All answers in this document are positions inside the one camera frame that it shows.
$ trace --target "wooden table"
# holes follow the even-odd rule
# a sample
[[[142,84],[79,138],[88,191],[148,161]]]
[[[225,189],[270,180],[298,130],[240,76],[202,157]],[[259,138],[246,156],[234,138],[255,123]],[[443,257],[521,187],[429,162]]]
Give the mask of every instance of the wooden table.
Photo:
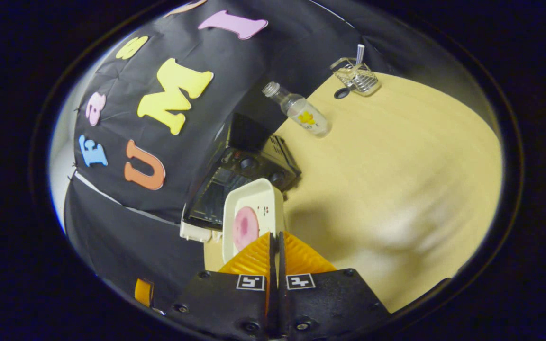
[[[423,84],[378,73],[370,97],[331,76],[309,102],[331,121],[317,139],[288,119],[282,136],[303,175],[288,190],[286,229],[337,269],[355,268],[390,312],[452,277],[496,211],[498,138],[470,108]],[[205,266],[223,265],[220,242]]]

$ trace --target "bottle label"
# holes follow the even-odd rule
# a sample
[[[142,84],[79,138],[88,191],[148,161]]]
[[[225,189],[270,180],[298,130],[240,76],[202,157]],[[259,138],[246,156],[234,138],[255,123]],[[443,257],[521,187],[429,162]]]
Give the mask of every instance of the bottle label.
[[[307,103],[299,114],[292,117],[296,123],[318,135],[328,129],[328,121],[314,106]]]

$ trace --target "pink sponge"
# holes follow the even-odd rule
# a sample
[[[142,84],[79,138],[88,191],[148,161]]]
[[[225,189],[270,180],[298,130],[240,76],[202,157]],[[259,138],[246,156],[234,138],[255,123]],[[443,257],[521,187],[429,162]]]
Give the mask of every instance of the pink sponge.
[[[243,207],[237,211],[233,221],[233,242],[237,251],[243,250],[258,238],[258,218],[250,207]]]

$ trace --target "toaster oven knob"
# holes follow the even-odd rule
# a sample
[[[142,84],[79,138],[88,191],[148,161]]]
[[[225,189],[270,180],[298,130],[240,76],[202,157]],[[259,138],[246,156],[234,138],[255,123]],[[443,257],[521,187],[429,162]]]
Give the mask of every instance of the toaster oven knob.
[[[244,170],[249,170],[249,169],[255,168],[256,164],[257,164],[257,162],[253,158],[245,158],[245,159],[241,160],[241,162],[239,162],[240,168],[244,169]]]
[[[286,174],[283,172],[276,172],[269,176],[269,181],[276,186],[283,184],[284,179],[286,179]]]

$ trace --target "white tray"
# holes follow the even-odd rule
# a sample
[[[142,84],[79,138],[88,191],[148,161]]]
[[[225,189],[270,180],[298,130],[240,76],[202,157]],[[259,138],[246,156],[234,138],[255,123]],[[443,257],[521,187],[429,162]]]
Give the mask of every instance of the white tray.
[[[237,254],[233,243],[233,221],[243,207],[250,207],[258,219],[258,236],[267,232],[275,237],[284,231],[283,196],[267,179],[254,180],[229,192],[223,214],[223,262],[227,263]]]

